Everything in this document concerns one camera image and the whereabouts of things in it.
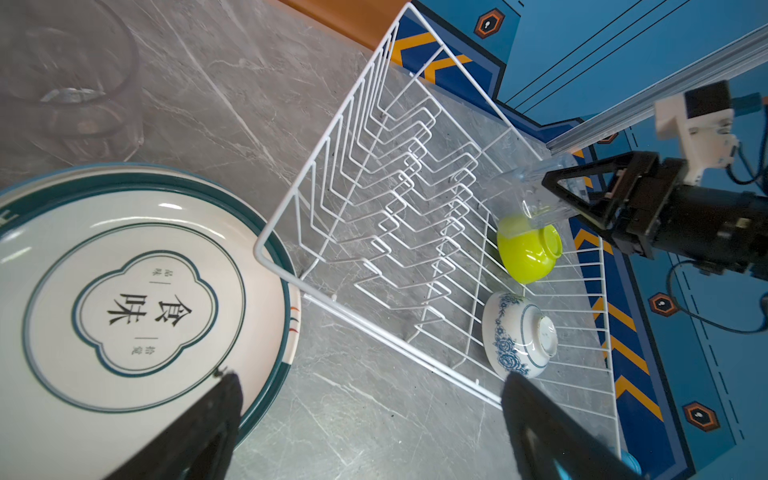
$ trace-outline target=hexagon logo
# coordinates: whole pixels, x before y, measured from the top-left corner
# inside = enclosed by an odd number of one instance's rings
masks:
[[[689,403],[683,407],[685,419],[691,425],[704,432],[712,432],[720,427],[720,421],[714,410],[701,405],[699,402]]]
[[[608,145],[608,144],[611,144],[611,143],[613,143],[614,140],[616,140],[616,137],[618,137],[618,136],[619,136],[618,132],[613,134],[613,135],[608,135],[606,138],[604,138],[602,140],[598,140],[598,145]]]
[[[659,315],[672,316],[680,311],[666,293],[657,293],[648,299],[648,302],[650,303],[650,311]]]
[[[493,35],[502,27],[504,17],[505,15],[498,8],[480,15],[478,24],[475,26],[475,34],[480,38],[487,38]]]

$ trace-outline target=bowl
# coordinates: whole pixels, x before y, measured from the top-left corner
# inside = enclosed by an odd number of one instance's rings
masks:
[[[491,295],[482,314],[482,340],[491,367],[502,378],[518,372],[539,376],[558,351],[552,320],[524,296]]]
[[[541,280],[552,271],[563,254],[560,234],[552,225],[547,225],[540,230],[506,237],[504,231],[507,220],[505,218],[499,222],[496,238],[504,267],[518,283],[525,285]]]

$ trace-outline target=transparent glass container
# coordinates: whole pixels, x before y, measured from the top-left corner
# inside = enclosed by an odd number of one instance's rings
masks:
[[[578,215],[541,185],[547,172],[576,165],[573,155],[561,154],[504,172],[480,185],[480,200],[491,211],[498,234],[512,238]],[[583,179],[566,180],[564,187],[587,198]]]
[[[144,142],[138,49],[99,0],[0,5],[0,126],[72,164]]]

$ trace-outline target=blue floral pattern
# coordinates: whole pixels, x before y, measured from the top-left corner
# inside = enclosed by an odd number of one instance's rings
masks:
[[[493,346],[496,347],[496,359],[508,372],[517,372],[527,376],[530,373],[528,367],[522,364],[518,353],[515,350],[515,342],[507,334],[502,326],[502,317],[510,305],[519,305],[523,299],[512,293],[505,293],[498,299],[498,316],[496,317],[496,328],[494,330]]]

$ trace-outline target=plate with green rim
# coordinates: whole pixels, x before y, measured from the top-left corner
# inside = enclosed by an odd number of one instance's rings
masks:
[[[100,478],[224,369],[243,388],[241,441],[280,391],[300,331],[299,291],[253,257],[264,225],[226,189],[151,165],[79,167],[0,192],[0,422],[6,438],[38,439],[0,452],[0,476],[59,478],[71,464]],[[293,272],[275,234],[265,248]],[[105,449],[106,432],[120,449]],[[36,460],[49,449],[62,463]]]

